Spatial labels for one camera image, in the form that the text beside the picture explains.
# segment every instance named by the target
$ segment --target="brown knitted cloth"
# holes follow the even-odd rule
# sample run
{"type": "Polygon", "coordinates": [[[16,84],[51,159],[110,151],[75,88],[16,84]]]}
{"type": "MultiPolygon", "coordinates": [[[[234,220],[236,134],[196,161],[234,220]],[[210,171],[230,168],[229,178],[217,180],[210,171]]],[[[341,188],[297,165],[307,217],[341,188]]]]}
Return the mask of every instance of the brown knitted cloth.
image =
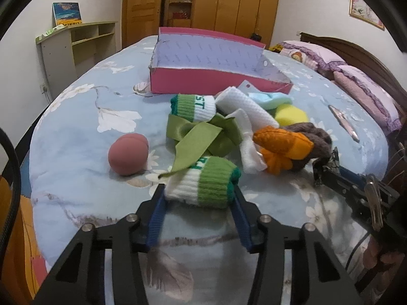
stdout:
{"type": "Polygon", "coordinates": [[[314,148],[307,157],[300,161],[292,160],[293,167],[290,171],[297,172],[302,170],[310,159],[329,158],[331,156],[332,139],[323,129],[316,128],[312,123],[297,123],[282,128],[291,132],[302,133],[314,143],[314,148]]]}

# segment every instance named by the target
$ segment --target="blue floral bedspread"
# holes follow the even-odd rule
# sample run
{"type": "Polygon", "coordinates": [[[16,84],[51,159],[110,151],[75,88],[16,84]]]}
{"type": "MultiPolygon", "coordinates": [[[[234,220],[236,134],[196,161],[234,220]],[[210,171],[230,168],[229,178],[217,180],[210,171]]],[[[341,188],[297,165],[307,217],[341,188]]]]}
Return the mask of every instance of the blue floral bedspread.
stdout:
{"type": "MultiPolygon", "coordinates": [[[[148,65],[156,40],[156,36],[145,38],[88,71],[49,106],[35,129],[30,149],[31,200],[38,245],[49,266],[82,224],[106,225],[135,212],[154,193],[158,175],[171,168],[174,145],[165,136],[171,95],[149,91],[148,65]],[[110,170],[107,152],[119,136],[129,132],[147,137],[148,170],[123,178],[110,170]]],[[[330,134],[341,165],[382,178],[387,141],[363,108],[299,62],[268,51],[264,54],[294,83],[293,104],[330,134]],[[345,113],[360,143],[339,125],[329,104],[345,113]]],[[[228,158],[241,164],[238,151],[228,158]]],[[[285,172],[279,177],[243,174],[239,185],[247,200],[281,223],[298,227],[314,223],[343,263],[364,234],[340,195],[326,187],[313,187],[310,164],[300,173],[285,172]]],[[[351,264],[353,275],[361,269],[362,251],[363,247],[351,264]]],[[[107,252],[107,305],[113,304],[110,256],[107,252]]],[[[159,246],[140,255],[140,260],[152,305],[243,305],[257,255],[248,254],[240,245],[228,210],[172,203],[159,246]]],[[[284,279],[284,301],[288,303],[289,256],[284,279]]]]}

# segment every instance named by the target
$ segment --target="wooden door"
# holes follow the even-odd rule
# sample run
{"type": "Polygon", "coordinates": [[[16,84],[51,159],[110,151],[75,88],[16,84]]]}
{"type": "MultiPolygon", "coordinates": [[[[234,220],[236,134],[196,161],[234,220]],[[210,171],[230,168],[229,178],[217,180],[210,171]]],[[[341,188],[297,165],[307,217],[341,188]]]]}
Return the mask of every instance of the wooden door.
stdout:
{"type": "Polygon", "coordinates": [[[258,8],[256,33],[261,35],[261,42],[270,45],[277,14],[278,0],[260,0],[258,8]]]}
{"type": "Polygon", "coordinates": [[[235,34],[240,0],[219,0],[215,31],[235,34]]]}
{"type": "Polygon", "coordinates": [[[256,27],[257,12],[260,0],[240,0],[235,34],[250,38],[256,27]]]}
{"type": "Polygon", "coordinates": [[[161,0],[123,0],[123,48],[158,34],[161,0]]]}
{"type": "Polygon", "coordinates": [[[215,29],[218,0],[193,0],[192,25],[197,29],[215,29]]]}

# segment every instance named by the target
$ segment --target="white desk shelf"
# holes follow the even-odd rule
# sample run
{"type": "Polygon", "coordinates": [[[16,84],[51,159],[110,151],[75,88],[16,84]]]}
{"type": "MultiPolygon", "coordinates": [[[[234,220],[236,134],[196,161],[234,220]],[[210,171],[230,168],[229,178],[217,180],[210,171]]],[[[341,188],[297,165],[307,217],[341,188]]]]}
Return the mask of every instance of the white desk shelf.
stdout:
{"type": "Polygon", "coordinates": [[[37,41],[53,99],[97,63],[117,52],[116,23],[70,25],[37,41]]]}

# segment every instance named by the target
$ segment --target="green ribbon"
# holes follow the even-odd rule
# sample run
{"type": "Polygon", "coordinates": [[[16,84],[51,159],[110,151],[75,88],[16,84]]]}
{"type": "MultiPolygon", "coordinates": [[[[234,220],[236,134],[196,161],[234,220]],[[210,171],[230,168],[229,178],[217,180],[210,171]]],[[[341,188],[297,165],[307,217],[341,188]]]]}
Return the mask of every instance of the green ribbon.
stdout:
{"type": "Polygon", "coordinates": [[[168,116],[167,137],[178,141],[170,176],[195,164],[203,155],[224,157],[238,146],[242,137],[234,118],[216,114],[210,121],[192,123],[175,115],[168,116]]]}

